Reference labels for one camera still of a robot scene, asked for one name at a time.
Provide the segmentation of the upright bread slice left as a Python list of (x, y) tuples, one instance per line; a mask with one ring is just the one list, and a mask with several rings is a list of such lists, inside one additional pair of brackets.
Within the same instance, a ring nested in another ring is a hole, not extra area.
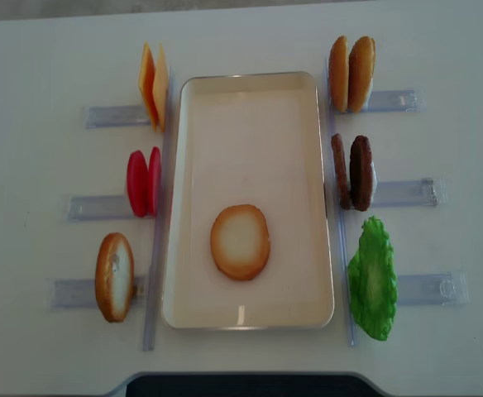
[(133, 296), (134, 257), (127, 238), (120, 232), (105, 236), (95, 271), (95, 298), (109, 323), (125, 320)]

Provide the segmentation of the black pad at table edge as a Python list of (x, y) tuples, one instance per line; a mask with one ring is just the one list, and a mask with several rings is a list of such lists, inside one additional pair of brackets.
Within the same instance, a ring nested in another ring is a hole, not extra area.
[(351, 375), (148, 375), (127, 396), (379, 396)]

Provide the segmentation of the right red tomato slice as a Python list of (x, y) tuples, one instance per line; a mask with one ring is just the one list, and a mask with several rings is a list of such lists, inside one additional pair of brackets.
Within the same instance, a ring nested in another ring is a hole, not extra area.
[(151, 151), (147, 179), (147, 208), (153, 217), (158, 211), (158, 191), (161, 177), (161, 153), (157, 146)]

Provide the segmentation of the left bun slice top right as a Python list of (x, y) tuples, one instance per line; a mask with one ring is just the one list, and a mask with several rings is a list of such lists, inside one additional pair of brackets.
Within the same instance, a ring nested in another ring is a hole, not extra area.
[(339, 36), (334, 42), (329, 54), (329, 92), (332, 105), (339, 111), (347, 110), (348, 102), (348, 41), (346, 36)]

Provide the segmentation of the toasted bread slice on tray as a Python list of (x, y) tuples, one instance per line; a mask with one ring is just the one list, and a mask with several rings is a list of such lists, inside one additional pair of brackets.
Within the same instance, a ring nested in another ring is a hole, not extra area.
[(216, 267), (225, 276), (253, 280), (270, 257), (270, 235), (263, 212), (252, 204), (223, 209), (213, 223), (210, 248)]

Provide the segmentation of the green lettuce leaf front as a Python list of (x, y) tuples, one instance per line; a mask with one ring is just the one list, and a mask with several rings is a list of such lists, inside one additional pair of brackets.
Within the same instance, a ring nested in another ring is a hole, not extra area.
[(397, 310), (394, 253), (384, 223), (372, 216), (363, 222), (359, 247), (347, 267), (352, 317), (367, 335), (382, 342), (390, 335)]

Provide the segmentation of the left brown meat patty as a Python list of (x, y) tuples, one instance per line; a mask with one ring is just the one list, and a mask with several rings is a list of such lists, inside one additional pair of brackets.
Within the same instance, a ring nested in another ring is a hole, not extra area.
[(336, 133), (331, 138), (332, 154), (335, 167), (335, 175), (337, 178), (337, 190), (339, 194), (339, 203), (342, 209), (349, 210), (351, 200), (347, 180), (347, 168), (345, 162), (345, 154), (342, 144), (342, 136)]

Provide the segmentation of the left orange cheese slice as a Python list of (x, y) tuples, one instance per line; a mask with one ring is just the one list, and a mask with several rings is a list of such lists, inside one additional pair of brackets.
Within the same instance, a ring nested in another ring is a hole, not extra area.
[(141, 57), (141, 70), (139, 73), (138, 88), (141, 92), (141, 97), (152, 128), (156, 130), (159, 123), (159, 115), (153, 98), (154, 78), (155, 62), (153, 60), (151, 48), (149, 47), (149, 44), (145, 42)]

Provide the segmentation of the clear holder rail tomato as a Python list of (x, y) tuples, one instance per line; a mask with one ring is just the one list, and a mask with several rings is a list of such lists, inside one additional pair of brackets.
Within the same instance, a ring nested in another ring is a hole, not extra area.
[(134, 218), (129, 201), (124, 195), (72, 195), (63, 201), (63, 214), (68, 222)]

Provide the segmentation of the red tomato slice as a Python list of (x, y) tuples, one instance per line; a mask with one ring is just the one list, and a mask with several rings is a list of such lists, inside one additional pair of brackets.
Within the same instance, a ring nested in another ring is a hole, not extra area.
[(145, 156), (141, 151), (132, 152), (127, 164), (127, 196), (133, 214), (139, 218), (147, 214), (147, 175)]
[(153, 217), (158, 211), (158, 191), (161, 177), (161, 153), (157, 146), (151, 151), (147, 179), (147, 208)]

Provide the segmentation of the left red tomato slice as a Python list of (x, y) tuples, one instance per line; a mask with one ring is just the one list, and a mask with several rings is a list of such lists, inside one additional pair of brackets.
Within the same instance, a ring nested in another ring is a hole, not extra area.
[(127, 164), (127, 196), (133, 214), (139, 218), (147, 214), (147, 175), (145, 156), (141, 151), (132, 152)]

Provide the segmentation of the white rectangular metal tray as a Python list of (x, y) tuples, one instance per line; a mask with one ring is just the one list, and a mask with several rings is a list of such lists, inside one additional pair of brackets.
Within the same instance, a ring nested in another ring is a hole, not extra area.
[[(250, 204), (269, 259), (248, 281), (215, 265), (213, 223)], [(321, 328), (334, 312), (315, 78), (196, 77), (182, 87), (162, 315), (176, 329)]]

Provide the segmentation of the clear holder rail cheese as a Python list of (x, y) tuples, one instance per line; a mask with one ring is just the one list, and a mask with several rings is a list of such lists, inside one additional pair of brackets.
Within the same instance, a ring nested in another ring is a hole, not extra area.
[(84, 108), (85, 127), (138, 127), (149, 126), (150, 118), (142, 105)]

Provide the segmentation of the clear holder rail patty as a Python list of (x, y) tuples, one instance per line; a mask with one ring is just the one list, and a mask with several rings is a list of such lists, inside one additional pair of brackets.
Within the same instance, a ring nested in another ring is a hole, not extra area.
[(436, 207), (447, 202), (443, 179), (423, 178), (410, 181), (379, 182), (372, 208)]

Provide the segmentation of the clear holder rail bread left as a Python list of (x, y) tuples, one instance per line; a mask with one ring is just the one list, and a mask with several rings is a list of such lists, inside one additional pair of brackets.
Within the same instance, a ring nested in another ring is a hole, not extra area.
[[(95, 281), (92, 279), (48, 279), (46, 306), (49, 309), (96, 309)], [(146, 278), (139, 276), (134, 279), (131, 307), (145, 304)]]

